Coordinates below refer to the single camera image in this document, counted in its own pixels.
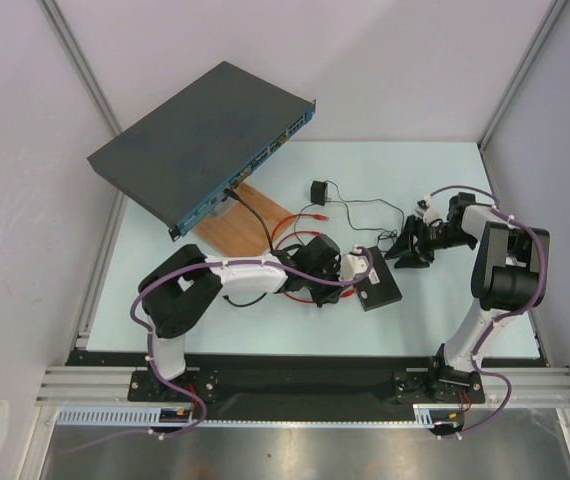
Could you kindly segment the small black network switch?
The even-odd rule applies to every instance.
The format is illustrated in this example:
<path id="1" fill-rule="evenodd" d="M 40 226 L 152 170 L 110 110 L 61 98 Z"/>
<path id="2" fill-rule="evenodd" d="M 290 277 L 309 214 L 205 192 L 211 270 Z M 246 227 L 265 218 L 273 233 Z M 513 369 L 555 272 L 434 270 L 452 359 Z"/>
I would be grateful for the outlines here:
<path id="1" fill-rule="evenodd" d="M 369 249 L 373 267 L 368 277 L 355 285 L 356 295 L 365 312 L 385 307 L 402 300 L 400 289 L 376 246 Z"/>

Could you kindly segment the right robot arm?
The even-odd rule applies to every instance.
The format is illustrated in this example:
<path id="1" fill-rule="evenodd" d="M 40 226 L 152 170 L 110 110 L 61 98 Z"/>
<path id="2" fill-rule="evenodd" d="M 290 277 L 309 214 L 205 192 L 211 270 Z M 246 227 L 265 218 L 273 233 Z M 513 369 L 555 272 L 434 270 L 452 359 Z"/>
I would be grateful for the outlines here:
<path id="1" fill-rule="evenodd" d="M 449 402 L 480 383 L 488 347 L 515 317 L 538 306 L 545 294 L 549 232 L 503 214 L 494 204 L 459 192 L 441 217 L 426 196 L 385 254 L 397 269 L 427 268 L 438 250 L 477 250 L 471 273 L 473 302 L 455 334 L 430 359 L 420 386 L 436 402 Z"/>

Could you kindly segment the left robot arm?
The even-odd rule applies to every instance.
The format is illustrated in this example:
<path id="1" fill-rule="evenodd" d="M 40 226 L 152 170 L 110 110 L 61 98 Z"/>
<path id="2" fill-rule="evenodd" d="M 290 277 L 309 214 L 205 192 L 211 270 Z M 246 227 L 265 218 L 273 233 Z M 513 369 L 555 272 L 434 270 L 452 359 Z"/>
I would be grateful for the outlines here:
<path id="1" fill-rule="evenodd" d="M 168 257 L 138 285 L 130 313 L 144 326 L 150 388 L 164 400 L 185 388 L 185 336 L 219 297 L 239 293 L 266 296 L 305 289 L 312 303 L 336 303 L 362 280 L 369 261 L 357 247 L 346 255 L 324 234 L 309 243 L 254 257 L 217 257 L 187 244 Z"/>

